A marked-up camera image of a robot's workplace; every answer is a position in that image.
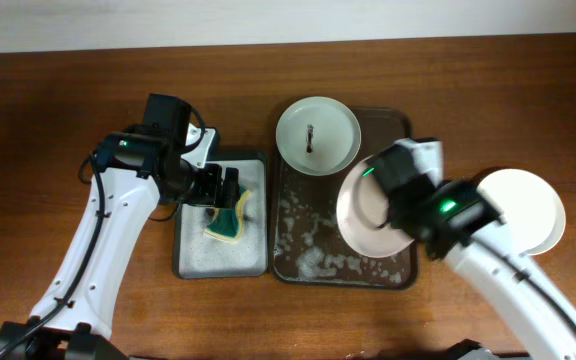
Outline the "pale green plate top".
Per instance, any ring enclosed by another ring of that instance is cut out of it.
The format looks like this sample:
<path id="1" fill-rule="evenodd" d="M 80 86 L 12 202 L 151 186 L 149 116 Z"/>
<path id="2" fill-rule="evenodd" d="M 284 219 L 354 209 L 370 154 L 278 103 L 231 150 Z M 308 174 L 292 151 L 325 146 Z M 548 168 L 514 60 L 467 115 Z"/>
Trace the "pale green plate top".
<path id="1" fill-rule="evenodd" d="M 282 159 L 310 176 L 332 175 L 346 168 L 358 154 L 361 140 L 355 114 L 343 103 L 323 96 L 296 101 L 276 126 Z"/>

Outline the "pink white plate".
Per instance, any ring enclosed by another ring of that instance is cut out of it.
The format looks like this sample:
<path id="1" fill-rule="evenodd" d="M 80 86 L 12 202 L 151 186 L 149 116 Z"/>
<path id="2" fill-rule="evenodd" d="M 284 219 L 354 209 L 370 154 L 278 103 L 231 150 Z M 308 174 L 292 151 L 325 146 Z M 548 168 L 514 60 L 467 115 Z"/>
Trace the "pink white plate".
<path id="1" fill-rule="evenodd" d="M 370 258 L 396 255 L 412 244 L 399 229 L 384 225 L 388 200 L 369 171 L 368 157 L 346 175 L 336 201 L 336 219 L 343 240 L 354 251 Z"/>

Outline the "green yellow sponge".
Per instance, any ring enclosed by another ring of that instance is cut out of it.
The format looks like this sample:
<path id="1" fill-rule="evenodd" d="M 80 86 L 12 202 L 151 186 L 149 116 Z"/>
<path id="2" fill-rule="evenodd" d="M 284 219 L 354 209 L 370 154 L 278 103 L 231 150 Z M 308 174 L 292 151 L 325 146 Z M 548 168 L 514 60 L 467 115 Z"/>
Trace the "green yellow sponge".
<path id="1" fill-rule="evenodd" d="M 244 209 L 250 196 L 251 191 L 241 187 L 235 207 L 215 209 L 212 221 L 204 228 L 204 234 L 225 243 L 238 242 L 244 231 Z"/>

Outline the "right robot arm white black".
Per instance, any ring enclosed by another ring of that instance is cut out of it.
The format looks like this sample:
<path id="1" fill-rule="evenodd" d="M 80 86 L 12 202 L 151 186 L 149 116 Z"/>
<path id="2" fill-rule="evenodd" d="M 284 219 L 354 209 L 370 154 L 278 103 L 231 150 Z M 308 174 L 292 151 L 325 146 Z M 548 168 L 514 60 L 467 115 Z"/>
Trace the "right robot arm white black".
<path id="1" fill-rule="evenodd" d="M 390 226 L 475 288 L 531 358 L 576 359 L 576 308 L 532 258 L 508 249 L 507 223 L 472 183 L 419 176 L 388 202 Z"/>

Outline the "white plate front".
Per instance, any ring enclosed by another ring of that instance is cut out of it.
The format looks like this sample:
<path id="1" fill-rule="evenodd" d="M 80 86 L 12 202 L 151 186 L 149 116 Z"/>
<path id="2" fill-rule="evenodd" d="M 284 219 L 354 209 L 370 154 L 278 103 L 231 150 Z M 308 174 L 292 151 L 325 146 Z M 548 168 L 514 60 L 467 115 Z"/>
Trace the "white plate front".
<path id="1" fill-rule="evenodd" d="M 541 177 L 521 169 L 501 169 L 478 184 L 509 226 L 512 251 L 535 256 L 554 248 L 563 237 L 566 213 L 554 188 Z"/>

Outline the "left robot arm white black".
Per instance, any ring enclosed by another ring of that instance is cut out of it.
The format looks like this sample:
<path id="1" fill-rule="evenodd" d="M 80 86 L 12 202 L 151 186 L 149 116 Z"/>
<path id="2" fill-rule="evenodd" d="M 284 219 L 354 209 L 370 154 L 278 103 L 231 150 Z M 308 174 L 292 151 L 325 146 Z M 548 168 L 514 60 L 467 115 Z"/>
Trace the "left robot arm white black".
<path id="1" fill-rule="evenodd" d="M 110 341 L 119 289 L 160 204 L 233 207 L 238 172 L 211 164 L 213 128 L 115 132 L 88 157 L 87 205 L 66 256 L 24 323 L 0 328 L 0 359 L 122 359 Z"/>

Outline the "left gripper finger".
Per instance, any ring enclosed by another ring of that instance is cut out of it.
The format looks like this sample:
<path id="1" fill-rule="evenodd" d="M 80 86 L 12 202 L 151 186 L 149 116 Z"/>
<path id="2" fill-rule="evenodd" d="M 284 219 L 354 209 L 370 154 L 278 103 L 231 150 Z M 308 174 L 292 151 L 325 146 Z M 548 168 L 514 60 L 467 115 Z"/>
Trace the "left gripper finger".
<path id="1" fill-rule="evenodd" d="M 227 167 L 222 188 L 223 207 L 235 208 L 240 196 L 239 170 Z"/>
<path id="2" fill-rule="evenodd" d="M 222 205 L 222 192 L 223 192 L 223 178 L 222 178 L 222 167 L 220 165 L 211 165 L 211 183 L 213 192 L 213 205 Z"/>

